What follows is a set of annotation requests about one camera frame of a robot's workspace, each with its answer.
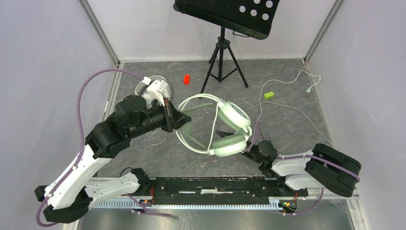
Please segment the green headphones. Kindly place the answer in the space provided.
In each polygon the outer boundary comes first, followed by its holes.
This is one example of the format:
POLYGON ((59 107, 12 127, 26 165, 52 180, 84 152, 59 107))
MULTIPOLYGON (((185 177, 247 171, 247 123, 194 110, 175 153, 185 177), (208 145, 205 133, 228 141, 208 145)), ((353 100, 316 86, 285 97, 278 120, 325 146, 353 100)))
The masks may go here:
POLYGON ((217 157, 227 157, 244 152, 248 140, 253 135, 251 119, 238 105, 207 93, 200 93, 183 100, 179 111, 190 111, 193 115, 198 109, 214 106, 213 122, 209 124, 210 138, 204 143, 194 136, 192 123, 189 122, 176 131, 177 138, 188 150, 217 157), (237 134, 221 138, 215 131, 236 132, 237 134))

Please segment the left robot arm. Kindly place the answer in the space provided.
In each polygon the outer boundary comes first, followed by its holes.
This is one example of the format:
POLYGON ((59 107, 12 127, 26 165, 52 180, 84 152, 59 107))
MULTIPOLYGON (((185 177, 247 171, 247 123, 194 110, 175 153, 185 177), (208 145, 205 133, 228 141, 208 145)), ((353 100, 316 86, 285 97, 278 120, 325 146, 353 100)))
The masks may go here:
POLYGON ((78 155, 50 185, 35 189, 41 203, 37 214, 44 215, 46 226, 71 223, 91 208, 122 195, 150 195, 152 182, 141 168, 97 185, 88 185, 95 173, 130 146, 131 140, 156 129, 175 131, 191 118, 178 111, 169 99, 147 107, 146 100, 129 95, 119 102, 108 118, 82 138, 78 155))

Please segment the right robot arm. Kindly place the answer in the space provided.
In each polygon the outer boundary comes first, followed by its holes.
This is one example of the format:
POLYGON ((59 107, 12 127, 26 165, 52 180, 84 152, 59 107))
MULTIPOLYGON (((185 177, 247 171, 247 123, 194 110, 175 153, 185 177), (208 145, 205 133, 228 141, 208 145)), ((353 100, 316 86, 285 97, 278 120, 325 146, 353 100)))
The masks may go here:
POLYGON ((269 140, 258 144, 247 141, 242 145, 241 135, 219 130, 216 134, 257 163, 265 177, 275 178, 277 191, 283 196, 302 189, 325 188, 339 196, 351 197, 360 182, 361 163, 328 145, 317 143, 304 153, 283 155, 269 140))

